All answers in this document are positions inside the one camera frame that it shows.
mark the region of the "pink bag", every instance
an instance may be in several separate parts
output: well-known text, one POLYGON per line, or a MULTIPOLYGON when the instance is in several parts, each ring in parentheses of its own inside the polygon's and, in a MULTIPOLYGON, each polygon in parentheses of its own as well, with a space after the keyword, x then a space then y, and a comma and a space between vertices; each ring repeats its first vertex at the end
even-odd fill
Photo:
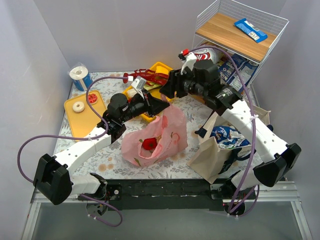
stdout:
POLYGON ((157 116, 145 129, 130 132, 122 140, 123 158, 130 163, 146 167, 173 156, 188 146, 187 121, 180 108, 170 105, 157 116), (161 136, 153 152, 145 150, 145 139, 161 136))

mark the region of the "shelf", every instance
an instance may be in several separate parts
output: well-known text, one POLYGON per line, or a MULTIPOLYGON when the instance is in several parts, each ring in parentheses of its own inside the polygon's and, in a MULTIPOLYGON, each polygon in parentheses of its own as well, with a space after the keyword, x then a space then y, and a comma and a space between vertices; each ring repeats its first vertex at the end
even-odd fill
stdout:
POLYGON ((235 27, 237 20, 222 13, 216 13, 205 24, 196 30, 196 35, 260 63, 266 56, 276 35, 265 32, 268 38, 256 43, 241 30, 235 27))

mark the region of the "gray wall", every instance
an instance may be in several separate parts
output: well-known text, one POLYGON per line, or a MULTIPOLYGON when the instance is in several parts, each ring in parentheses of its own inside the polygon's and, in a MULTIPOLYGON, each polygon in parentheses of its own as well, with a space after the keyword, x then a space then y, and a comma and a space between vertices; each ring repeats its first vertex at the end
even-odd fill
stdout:
MULTIPOLYGON (((57 134, 71 82, 68 65, 32 0, 0 1, 0 239, 22 236, 33 186, 19 173, 20 145, 39 134, 57 134)), ((37 162, 55 140, 37 140, 22 152, 33 179, 37 162)))
POLYGON ((196 19, 213 0, 34 0, 69 65, 135 70, 191 48, 196 19))
POLYGON ((261 106, 272 110, 274 131, 302 153, 288 177, 297 184, 313 239, 320 239, 320 68, 318 0, 287 0, 290 20, 255 82, 261 106))

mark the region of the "yellow bin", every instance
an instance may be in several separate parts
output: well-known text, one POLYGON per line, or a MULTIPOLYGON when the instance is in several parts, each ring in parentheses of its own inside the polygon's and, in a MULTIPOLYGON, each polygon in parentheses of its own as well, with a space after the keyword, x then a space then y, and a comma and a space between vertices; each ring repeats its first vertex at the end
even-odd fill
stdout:
MULTIPOLYGON (((171 67, 165 65, 164 63, 157 61, 152 67, 150 67, 150 70, 155 71, 156 73, 163 73, 163 74, 168 74, 171 70, 173 70, 171 67)), ((129 99, 127 91, 132 89, 132 86, 127 87, 123 94, 129 99)), ((159 92, 159 88, 151 89, 149 92, 151 95, 157 99, 161 99, 161 93, 159 92)), ((145 119, 148 123, 152 122, 153 120, 156 119, 156 117, 149 117, 146 114, 141 114, 140 115, 143 119, 145 119)))

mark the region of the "cable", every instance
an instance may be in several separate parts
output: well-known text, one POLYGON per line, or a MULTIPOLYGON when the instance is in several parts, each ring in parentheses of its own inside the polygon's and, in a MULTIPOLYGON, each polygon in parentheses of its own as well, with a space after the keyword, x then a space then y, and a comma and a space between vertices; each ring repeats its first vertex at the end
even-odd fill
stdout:
POLYGON ((79 196, 80 196, 80 197, 83 197, 83 198, 85 198, 85 199, 87 199, 87 200, 89 200, 89 201, 95 201, 95 202, 97 202, 97 203, 99 203, 99 204, 105 205, 105 206, 107 206, 108 208, 111 208, 111 209, 115 210, 115 211, 119 214, 119 216, 120 216, 120 222, 118 222, 117 224, 110 223, 110 222, 108 222, 108 221, 106 221, 106 220, 103 220, 102 218, 100 218, 100 217, 98 217, 98 216, 93 215, 93 214, 88 214, 88 215, 90 215, 93 219, 98 220, 98 221, 100 221, 100 222, 102 222, 102 223, 104 223, 105 225, 108 225, 108 226, 110 226, 110 227, 118 227, 118 226, 122 223, 122 221, 123 221, 122 213, 121 213, 118 209, 116 209, 114 206, 110 205, 109 203, 106 203, 106 202, 104 202, 104 201, 100 201, 100 200, 94 199, 94 198, 89 197, 89 196, 84 195, 84 194, 80 194, 79 196))
POLYGON ((102 116, 100 116, 100 114, 92 107, 92 105, 90 104, 89 102, 89 99, 88 99, 88 95, 89 95, 89 90, 90 88, 93 86, 93 84, 95 84, 96 82, 98 81, 101 81, 101 80, 104 80, 104 79, 128 79, 127 77, 122 77, 122 76, 104 76, 104 77, 100 77, 98 78, 97 80, 94 80, 87 88, 86 92, 85 92, 85 100, 87 102, 87 104, 89 105, 89 107, 91 108, 91 110, 103 121, 104 125, 105 125, 105 131, 103 133, 101 133, 100 135, 98 136, 93 136, 91 138, 87 138, 87 137, 72 137, 72 136, 59 136, 59 135, 38 135, 38 136, 34 136, 34 137, 31 137, 30 139, 28 139, 27 141, 25 141, 19 151, 18 151, 18 155, 17 155, 17 165, 18 165, 18 169, 19 169, 19 172, 21 173, 21 175, 27 180, 29 181, 30 183, 34 183, 34 181, 29 178, 25 173, 24 171, 22 170, 22 167, 21 167, 21 162, 20 162, 20 157, 21 157, 21 152, 22 150, 24 149, 24 147, 30 143, 31 141, 33 140, 36 140, 36 139, 40 139, 40 138, 54 138, 54 139, 69 139, 69 140, 78 140, 78 141, 88 141, 88 140, 94 140, 94 139, 98 139, 98 138, 101 138, 103 135, 107 134, 108 132, 108 123, 106 120, 104 120, 104 118, 102 116))
POLYGON ((233 65, 236 73, 238 74, 238 77, 239 77, 239 79, 240 79, 240 82, 241 82, 241 84, 242 84, 242 86, 243 86, 243 90, 244 90, 244 92, 245 92, 245 95, 246 95, 247 98, 248 98, 249 107, 250 107, 250 113, 251 113, 251 116, 252 116, 252 143, 251 143, 251 153, 250 153, 250 157, 249 157, 249 160, 248 160, 248 164, 247 164, 247 166, 246 166, 246 168, 245 168, 245 170, 244 170, 244 173, 243 173, 243 175, 242 175, 242 178, 241 178, 241 180, 240 180, 240 183, 239 183, 238 187, 236 188, 236 190, 235 190, 235 192, 234 192, 234 194, 233 194, 233 196, 232 196, 232 199, 231 199, 231 202, 230 202, 230 205, 229 205, 229 208, 228 208, 228 212, 232 213, 232 212, 234 212, 234 211, 240 206, 240 204, 237 204, 234 208, 232 208, 232 206, 233 206, 233 204, 234 204, 234 202, 235 202, 235 200, 236 200, 236 198, 237 198, 237 196, 238 196, 238 193, 239 193, 239 191, 240 191, 240 189, 241 189, 241 186, 243 185, 243 183, 244 183, 244 181, 245 181, 245 179, 246 179, 246 176, 247 176, 247 174, 248 174, 248 172, 249 172, 249 169, 250 169, 250 166, 251 166, 251 163, 252 163, 252 161, 253 161, 254 154, 255 154, 255 148, 256 148, 256 131, 257 131, 257 130, 256 130, 256 119, 255 119, 254 105, 253 105, 253 103, 252 103, 252 100, 251 100, 251 98, 250 98, 250 95, 249 95, 248 89, 247 89, 247 87, 246 87, 246 84, 245 84, 245 82, 244 82, 244 80, 243 80, 243 78, 242 78, 242 76, 241 76, 241 74, 240 74, 240 72, 239 72, 239 69, 238 69, 235 61, 232 59, 232 57, 231 57, 226 51, 224 51, 223 49, 218 48, 218 47, 216 47, 216 46, 204 45, 204 46, 200 46, 200 47, 194 48, 193 50, 191 50, 191 52, 194 52, 194 51, 200 50, 200 49, 206 49, 206 48, 210 48, 210 49, 218 50, 218 51, 222 52, 222 53, 223 53, 224 55, 226 55, 227 58, 231 61, 231 63, 232 63, 232 65, 233 65))

